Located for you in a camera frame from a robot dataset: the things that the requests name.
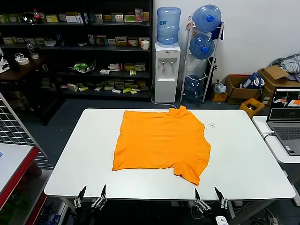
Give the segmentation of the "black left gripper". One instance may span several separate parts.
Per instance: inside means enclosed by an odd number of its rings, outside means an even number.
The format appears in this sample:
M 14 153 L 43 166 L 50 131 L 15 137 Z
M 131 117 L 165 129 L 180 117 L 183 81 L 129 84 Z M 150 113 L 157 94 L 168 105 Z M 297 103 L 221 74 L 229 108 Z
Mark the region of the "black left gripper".
M 82 199 L 84 197 L 85 186 L 74 198 L 74 208 L 77 208 L 77 224 L 78 225 L 102 225 L 104 223 L 104 216 L 101 214 L 107 198 L 106 198 L 106 185 L 104 185 L 100 197 L 91 205 L 91 207 L 81 207 Z

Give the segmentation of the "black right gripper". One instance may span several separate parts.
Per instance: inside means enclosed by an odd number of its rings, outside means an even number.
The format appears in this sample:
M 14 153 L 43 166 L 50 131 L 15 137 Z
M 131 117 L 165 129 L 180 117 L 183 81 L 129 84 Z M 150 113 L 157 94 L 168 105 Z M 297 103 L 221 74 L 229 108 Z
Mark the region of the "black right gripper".
M 223 194 L 214 187 L 218 199 L 220 200 L 221 208 L 228 208 L 228 199 L 224 198 Z M 199 210 L 205 210 L 203 212 L 203 225 L 229 225 L 225 213 L 219 210 L 210 210 L 210 206 L 207 205 L 201 198 L 195 188 L 195 204 Z

